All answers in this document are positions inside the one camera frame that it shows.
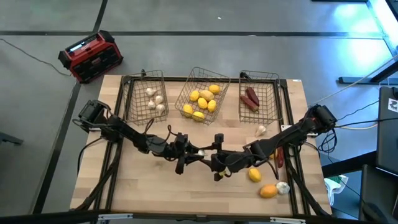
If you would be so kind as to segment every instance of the black metal frame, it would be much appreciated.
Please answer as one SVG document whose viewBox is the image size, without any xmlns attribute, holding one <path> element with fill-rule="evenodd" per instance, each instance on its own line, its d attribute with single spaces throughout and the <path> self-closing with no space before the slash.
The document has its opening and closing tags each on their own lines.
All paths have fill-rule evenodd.
<svg viewBox="0 0 398 224">
<path fill-rule="evenodd" d="M 11 143 L 13 143 L 15 145 L 21 145 L 24 142 L 24 140 L 19 139 L 19 138 L 14 137 L 14 136 L 11 136 L 9 134 L 0 132 L 0 144 L 2 142 L 11 142 Z"/>
<path fill-rule="evenodd" d="M 398 78 L 389 78 L 388 77 L 393 75 L 395 72 L 398 72 L 398 60 L 395 61 L 393 64 L 385 68 L 383 71 L 375 75 L 373 78 L 364 78 L 358 84 L 365 84 L 365 85 L 398 85 Z M 361 77 L 339 77 L 338 83 L 340 84 L 352 84 L 360 80 Z"/>
<path fill-rule="evenodd" d="M 231 83 L 239 83 L 239 79 L 238 78 L 231 78 Z M 186 77 L 164 77 L 164 81 L 165 82 L 185 82 L 187 81 Z M 225 82 L 229 82 L 229 78 L 226 78 L 225 80 L 223 80 L 222 78 L 220 79 L 220 81 L 225 81 Z M 290 100 L 289 100 L 289 92 L 287 89 L 287 83 L 286 80 L 280 80 L 280 83 L 276 82 L 275 80 L 262 80 L 264 81 L 264 83 L 270 83 L 274 85 L 274 91 L 275 91 L 275 97 L 276 97 L 276 102 L 278 106 L 278 113 L 280 115 L 282 115 L 282 107 L 281 107 L 281 102 L 280 102 L 280 96 L 279 96 L 279 88 L 282 89 L 282 91 L 284 92 L 284 97 L 285 97 L 285 104 L 286 104 L 286 109 L 287 109 L 287 116 L 288 116 L 288 120 L 289 120 L 289 124 L 293 124 L 293 116 L 292 116 L 292 111 L 291 111 L 291 107 L 290 107 Z M 129 92 L 132 93 L 132 89 L 134 88 L 134 77 L 122 77 L 121 79 L 121 83 L 119 86 L 119 93 L 118 93 L 118 97 L 116 100 L 116 105 L 115 105 L 115 114 L 119 114 L 120 112 L 120 106 L 121 106 L 121 101 L 123 98 L 123 89 L 125 85 L 129 85 Z M 129 102 L 130 100 L 127 99 L 126 101 L 127 103 L 125 104 L 125 113 L 128 112 L 128 109 L 130 107 Z M 279 120 L 279 126 L 283 125 L 284 121 L 283 119 Z M 111 143 L 108 143 L 107 147 L 106 147 L 106 152 L 105 152 L 105 157 L 104 157 L 104 161 L 103 161 L 103 168 L 101 170 L 101 177 L 104 175 L 108 164 L 109 164 L 109 160 L 110 160 L 110 155 L 111 155 L 111 149 L 112 149 L 112 145 Z M 122 147 L 123 147 L 123 139 L 121 139 L 118 143 L 117 143 L 117 151 L 121 151 Z M 302 170 L 302 165 L 301 165 L 301 159 L 300 159 L 300 154 L 296 153 L 297 152 L 297 148 L 294 149 L 294 153 L 295 155 L 295 163 L 296 163 L 296 168 L 297 168 L 297 172 L 300 176 L 300 178 L 304 181 L 303 178 L 303 170 Z M 106 206 L 105 209 L 106 210 L 110 210 L 111 209 L 111 203 L 112 203 L 112 198 L 113 198 L 113 193 L 114 193 L 114 186 L 116 185 L 116 176 L 117 176 L 118 170 L 116 169 L 114 171 L 114 174 L 111 176 L 111 180 L 110 180 L 110 185 L 109 185 L 109 190 L 108 190 L 108 197 L 106 199 Z M 288 178 L 288 183 L 289 185 L 293 186 L 294 181 L 291 178 L 291 176 L 289 174 L 287 174 L 287 178 Z M 101 195 L 102 195 L 102 191 L 101 193 L 97 196 L 96 200 L 95 200 L 95 205 L 94 205 L 94 209 L 99 209 L 100 208 L 100 202 L 101 202 Z M 299 214 L 298 211 L 298 207 L 297 207 L 297 198 L 295 196 L 295 189 L 294 187 L 292 187 L 292 190 L 289 192 L 289 198 L 290 198 L 290 204 L 292 206 L 292 211 L 293 214 Z M 310 214 L 310 209 L 308 206 L 308 202 L 306 201 L 305 197 L 302 195 L 302 201 L 303 201 L 303 207 L 304 207 L 304 213 L 306 215 Z M 186 217 L 186 215 L 175 215 L 173 216 L 172 219 L 177 219 L 177 220 L 181 220 L 181 219 L 185 219 L 184 217 Z"/>
<path fill-rule="evenodd" d="M 332 164 L 322 167 L 323 176 L 325 178 L 337 176 L 340 174 L 346 174 L 349 172 L 354 172 L 361 170 L 362 166 L 367 164 L 372 167 L 376 167 L 376 151 L 362 154 L 360 156 L 353 157 L 351 159 L 346 159 L 339 162 L 334 162 Z"/>
</svg>

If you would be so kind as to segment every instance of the gray floor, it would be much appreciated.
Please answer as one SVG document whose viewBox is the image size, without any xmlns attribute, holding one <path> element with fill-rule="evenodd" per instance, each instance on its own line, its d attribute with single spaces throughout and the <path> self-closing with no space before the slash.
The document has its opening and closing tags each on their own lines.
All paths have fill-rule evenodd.
<svg viewBox="0 0 398 224">
<path fill-rule="evenodd" d="M 101 1 L 0 0 L 0 30 L 92 30 Z M 115 31 L 272 31 L 380 32 L 365 4 L 296 1 L 109 1 L 101 29 Z M 63 69 L 59 50 L 79 36 L 1 36 L 30 54 Z M 186 76 L 194 66 L 237 77 L 240 70 L 276 72 L 281 78 L 302 79 L 308 103 L 343 88 L 342 75 L 361 77 L 377 68 L 391 53 L 382 39 L 319 37 L 231 36 L 116 36 L 124 62 L 113 74 L 165 70 Z M 0 146 L 0 215 L 29 213 L 40 189 L 53 141 L 75 80 L 55 73 L 0 41 L 0 131 L 25 140 L 22 146 Z M 87 100 L 96 98 L 101 78 L 81 86 L 74 116 Z M 342 117 L 378 98 L 378 86 L 354 86 L 322 102 Z M 342 122 L 373 119 L 377 105 Z M 331 157 L 342 160 L 373 151 L 376 129 L 339 129 Z M 44 212 L 69 208 L 76 181 L 79 150 L 87 135 L 68 129 Z M 350 176 L 358 190 L 360 176 Z M 345 190 L 337 209 L 355 215 L 358 196 Z"/>
</svg>

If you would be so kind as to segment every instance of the wooden table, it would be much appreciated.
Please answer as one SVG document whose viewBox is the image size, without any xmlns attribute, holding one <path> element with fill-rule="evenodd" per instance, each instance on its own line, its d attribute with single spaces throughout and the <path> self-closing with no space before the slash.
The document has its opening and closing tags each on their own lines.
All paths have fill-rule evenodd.
<svg viewBox="0 0 398 224">
<path fill-rule="evenodd" d="M 113 109 L 121 77 L 106 75 L 99 93 L 98 99 Z M 170 113 L 167 121 L 154 123 L 148 131 L 149 134 L 165 138 L 168 133 L 167 125 L 171 124 L 173 132 L 188 134 L 189 140 L 194 145 L 203 147 L 213 142 L 215 134 L 224 133 L 223 149 L 236 151 L 242 151 L 243 145 L 256 139 L 254 133 L 258 124 L 239 122 L 237 83 L 229 85 L 221 111 L 216 121 L 209 126 L 184 118 L 174 108 L 174 102 L 183 84 L 184 82 L 165 82 Z M 294 122 L 297 122 L 307 111 L 303 86 L 300 80 L 287 80 L 287 84 Z M 136 126 L 132 123 L 130 125 L 139 132 L 144 130 L 144 126 Z M 278 132 L 278 122 L 274 121 L 268 125 L 263 138 L 269 138 Z M 99 132 L 90 133 L 87 142 L 91 142 L 99 136 Z M 308 141 L 315 143 L 314 139 L 308 139 Z M 97 184 L 105 147 L 106 141 L 100 141 L 86 149 L 70 204 L 71 208 L 81 204 Z M 322 208 L 331 213 L 318 152 L 303 145 L 300 155 L 306 186 Z M 268 165 L 259 167 L 263 175 L 260 183 L 253 183 L 248 179 L 247 169 L 233 174 L 231 178 L 215 182 L 212 172 L 200 162 L 186 166 L 182 175 L 177 175 L 174 172 L 175 165 L 176 162 L 168 162 L 163 158 L 138 152 L 132 142 L 125 139 L 112 201 L 112 211 L 225 216 L 289 216 L 292 214 L 289 195 L 278 195 L 271 199 L 260 198 L 258 195 L 259 189 L 264 184 L 277 183 Z M 286 181 L 284 167 L 279 172 L 280 181 Z M 100 208 L 104 208 L 107 192 L 106 186 Z M 298 210 L 302 213 L 298 189 L 296 196 Z"/>
</svg>

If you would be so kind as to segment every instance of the lemon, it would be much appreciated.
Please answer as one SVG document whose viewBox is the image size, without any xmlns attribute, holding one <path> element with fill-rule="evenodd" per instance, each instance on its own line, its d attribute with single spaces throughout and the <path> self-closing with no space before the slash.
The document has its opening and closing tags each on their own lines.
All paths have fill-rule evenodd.
<svg viewBox="0 0 398 224">
<path fill-rule="evenodd" d="M 204 98 L 199 98 L 198 99 L 198 105 L 200 108 L 202 109 L 206 109 L 207 108 L 207 101 Z"/>
<path fill-rule="evenodd" d="M 191 101 L 196 101 L 196 100 L 198 100 L 198 98 L 199 98 L 199 91 L 198 90 L 193 90 L 191 92 L 191 95 L 189 96 L 189 99 Z"/>
<path fill-rule="evenodd" d="M 199 111 L 193 112 L 192 115 L 193 115 L 192 118 L 195 121 L 203 121 L 205 119 L 205 115 L 202 112 L 199 112 Z"/>
<path fill-rule="evenodd" d="M 219 94 L 221 92 L 221 88 L 219 85 L 210 85 L 209 91 L 212 92 L 213 94 Z"/>
<path fill-rule="evenodd" d="M 188 118 L 191 117 L 191 115 L 193 114 L 193 109 L 191 105 L 184 105 L 183 110 L 185 112 L 184 115 Z"/>
<path fill-rule="evenodd" d="M 216 110 L 216 101 L 215 100 L 210 100 L 210 102 L 207 104 L 207 109 L 210 111 L 210 112 L 213 112 L 213 111 L 215 111 Z"/>
<path fill-rule="evenodd" d="M 256 168 L 249 169 L 248 171 L 249 177 L 253 182 L 260 182 L 261 181 L 261 174 L 260 171 Z"/>
</svg>

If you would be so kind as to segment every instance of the wire basket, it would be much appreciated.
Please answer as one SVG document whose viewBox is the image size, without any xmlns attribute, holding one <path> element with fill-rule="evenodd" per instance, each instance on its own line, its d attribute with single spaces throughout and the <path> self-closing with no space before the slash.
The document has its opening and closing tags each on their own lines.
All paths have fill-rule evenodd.
<svg viewBox="0 0 398 224">
<path fill-rule="evenodd" d="M 153 96 L 148 96 L 147 88 L 156 90 Z M 156 96 L 163 96 L 165 109 L 162 114 L 155 109 L 149 109 L 148 102 L 155 102 Z M 123 86 L 124 119 L 126 122 L 133 122 L 136 125 L 147 124 L 149 120 L 155 118 L 155 121 L 165 121 L 169 114 L 167 104 L 166 88 L 164 85 L 163 72 L 154 70 L 127 75 L 124 77 Z"/>
<path fill-rule="evenodd" d="M 194 112 L 199 111 L 205 115 L 205 119 L 201 119 L 201 122 L 211 124 L 217 118 L 230 82 L 231 79 L 229 77 L 204 68 L 195 67 L 192 69 L 191 74 L 187 78 L 187 81 L 175 102 L 175 109 L 179 110 L 183 116 L 190 116 L 190 114 L 183 111 L 183 106 L 186 104 L 191 105 Z M 214 112 L 209 112 L 207 109 L 201 109 L 197 102 L 190 101 L 190 95 L 193 90 L 198 90 L 199 92 L 202 90 L 208 90 L 210 85 L 218 85 L 221 88 L 220 93 L 214 95 L 214 100 L 217 104 Z"/>
<path fill-rule="evenodd" d="M 251 111 L 240 100 L 246 94 L 246 88 L 253 88 L 259 98 L 258 112 Z M 241 71 L 239 76 L 239 120 L 248 123 L 259 123 L 267 126 L 273 121 L 282 119 L 278 115 L 281 98 L 279 92 L 279 76 L 276 73 Z"/>
</svg>

